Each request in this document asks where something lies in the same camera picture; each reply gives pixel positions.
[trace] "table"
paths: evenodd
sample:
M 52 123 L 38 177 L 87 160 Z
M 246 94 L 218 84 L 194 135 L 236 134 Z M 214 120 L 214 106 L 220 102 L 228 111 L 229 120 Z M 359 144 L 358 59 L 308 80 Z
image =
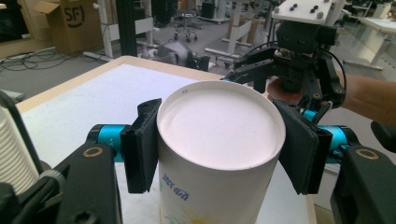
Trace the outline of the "table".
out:
M 350 63 L 382 71 L 384 68 L 377 66 L 376 64 L 378 63 L 379 59 L 381 59 L 382 54 L 387 51 L 392 43 L 391 36 L 396 34 L 396 21 L 380 20 L 377 18 L 359 18 L 359 21 L 377 32 L 384 33 L 384 42 L 370 63 L 356 63 L 348 60 L 344 60 L 344 63 Z
M 85 142 L 95 124 L 130 124 L 138 104 L 220 76 L 131 56 L 120 57 L 17 104 L 40 160 L 55 166 Z M 124 223 L 158 223 L 158 175 L 150 193 L 128 194 L 116 163 Z M 280 163 L 259 214 L 261 223 L 316 223 L 311 196 L 296 195 Z

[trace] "cable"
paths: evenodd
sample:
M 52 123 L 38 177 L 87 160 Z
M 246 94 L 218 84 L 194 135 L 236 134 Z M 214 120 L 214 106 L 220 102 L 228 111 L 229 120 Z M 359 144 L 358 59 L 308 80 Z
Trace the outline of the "cable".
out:
M 44 51 L 39 51 L 36 53 L 26 53 L 24 56 L 16 59 L 17 56 L 11 56 L 0 62 L 0 73 L 7 70 L 12 72 L 20 72 L 25 70 L 44 70 L 56 67 L 62 63 L 69 60 L 75 60 L 80 58 L 81 60 L 88 63 L 104 63 L 100 59 L 88 60 L 89 57 L 85 55 L 79 56 L 68 56 L 57 52 L 55 49 L 49 49 Z
M 328 50 L 324 49 L 324 48 L 320 48 L 322 49 L 324 52 L 330 54 L 338 63 L 338 65 L 340 65 L 341 67 L 341 71 L 343 72 L 343 78 L 344 78 L 344 90 L 345 92 L 347 92 L 347 74 L 346 71 L 344 69 L 344 66 L 342 65 L 342 63 L 340 62 L 340 60 L 337 58 L 337 56 L 335 56 L 333 53 L 329 52 Z M 341 102 L 341 105 L 344 103 L 346 97 L 343 98 L 343 101 Z
M 48 177 L 47 183 L 41 188 L 39 192 L 33 196 L 31 200 L 22 208 L 21 212 L 14 218 L 13 224 L 27 223 L 30 217 L 40 208 L 41 204 L 51 195 L 55 190 L 58 190 L 58 182 Z

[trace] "floor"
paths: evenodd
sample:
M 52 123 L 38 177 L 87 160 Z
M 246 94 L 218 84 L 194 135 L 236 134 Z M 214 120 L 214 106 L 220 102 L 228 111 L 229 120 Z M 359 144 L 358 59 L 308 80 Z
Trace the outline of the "floor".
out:
M 216 24 L 214 22 L 201 21 L 201 24 L 202 29 L 196 30 L 197 41 L 192 40 L 190 43 L 187 43 L 186 38 L 182 35 L 178 41 L 186 43 L 192 51 L 200 55 L 210 55 L 214 67 L 209 72 L 219 74 L 219 78 L 221 78 L 230 69 L 226 68 L 224 62 L 217 60 L 217 55 L 205 52 L 205 48 L 227 49 L 228 44 L 222 42 L 221 39 L 227 34 L 229 23 Z M 160 31 L 154 32 L 154 40 L 157 44 L 174 41 L 174 29 L 173 23 L 161 28 Z M 364 29 L 363 26 L 357 23 L 347 22 L 345 31 L 339 36 L 341 45 L 333 47 L 331 52 L 340 60 L 349 59 L 369 62 L 374 54 L 355 37 L 359 36 Z M 253 46 L 262 44 L 265 34 L 263 25 L 260 24 L 256 31 Z M 244 54 L 250 49 L 248 47 L 238 46 L 235 48 L 235 53 Z M 103 54 L 103 51 L 99 50 L 96 53 Z M 90 71 L 103 63 L 101 60 L 95 60 L 82 55 L 77 57 L 65 56 L 57 53 L 55 49 L 43 49 L 30 55 L 7 58 L 2 60 L 0 66 L 0 89 L 21 92 L 25 94 L 25 99 L 28 99 L 70 78 Z M 375 71 L 349 64 L 345 64 L 345 69 L 348 73 L 396 81 L 394 64 L 381 60 L 379 65 L 384 67 L 384 71 Z M 333 223 L 332 213 L 329 210 L 319 206 L 317 206 L 316 210 L 318 223 Z

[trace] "gray floor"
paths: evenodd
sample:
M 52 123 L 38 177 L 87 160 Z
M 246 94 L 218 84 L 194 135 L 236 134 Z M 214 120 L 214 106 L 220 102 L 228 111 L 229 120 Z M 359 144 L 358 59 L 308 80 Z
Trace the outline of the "gray floor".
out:
M 196 29 L 196 34 L 198 36 L 197 41 L 192 40 L 190 43 L 187 43 L 185 36 L 182 34 L 179 35 L 178 41 L 186 43 L 192 51 L 200 55 L 210 55 L 211 62 L 215 64 L 210 72 L 224 76 L 229 72 L 229 69 L 225 68 L 225 64 L 222 61 L 217 60 L 217 55 L 205 52 L 205 48 L 227 50 L 228 43 L 222 42 L 221 39 L 226 36 L 229 23 L 224 22 L 221 25 L 209 21 L 200 21 L 200 23 L 202 24 L 202 29 Z M 353 49 L 365 48 L 364 45 L 359 44 L 359 41 L 356 41 L 356 38 L 352 35 L 358 35 L 359 29 L 362 28 L 357 23 L 348 23 L 345 33 L 339 37 L 343 43 L 339 47 L 332 48 L 332 52 L 341 60 L 355 59 L 367 62 L 365 59 L 355 58 L 353 52 Z M 174 33 L 175 27 L 171 22 L 167 27 L 154 32 L 154 40 L 158 44 L 174 41 Z M 265 35 L 263 24 L 260 24 L 257 28 L 255 41 L 252 47 L 263 43 Z M 235 48 L 235 53 L 243 55 L 250 49 L 249 47 L 237 46 Z M 103 54 L 104 51 L 99 50 L 97 53 Z M 34 55 L 28 55 L 25 58 L 6 59 L 2 61 L 0 66 L 0 89 L 22 92 L 27 99 L 59 85 L 70 78 L 90 71 L 103 63 L 104 62 L 100 60 L 93 60 L 92 58 L 87 58 L 82 55 L 77 57 L 61 55 L 58 54 L 55 49 L 43 50 Z M 394 73 L 394 69 L 390 66 L 388 67 L 388 70 L 386 69 L 386 71 L 379 72 L 348 64 L 345 65 L 345 69 L 349 73 L 379 79 L 385 79 L 384 76 L 382 76 L 385 72 Z

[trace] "screw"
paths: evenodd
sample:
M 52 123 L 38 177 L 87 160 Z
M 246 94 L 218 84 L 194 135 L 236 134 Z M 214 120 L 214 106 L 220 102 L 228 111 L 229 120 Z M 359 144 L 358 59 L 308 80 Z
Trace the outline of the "screw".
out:
M 95 157 L 95 156 L 99 156 L 100 154 L 102 154 L 103 149 L 101 147 L 90 147 L 87 150 L 85 150 L 82 155 L 84 157 Z
M 317 14 L 317 18 L 318 18 L 318 19 L 322 19 L 323 16 L 324 16 L 324 13 L 323 13 L 323 12 L 318 12 L 318 14 Z

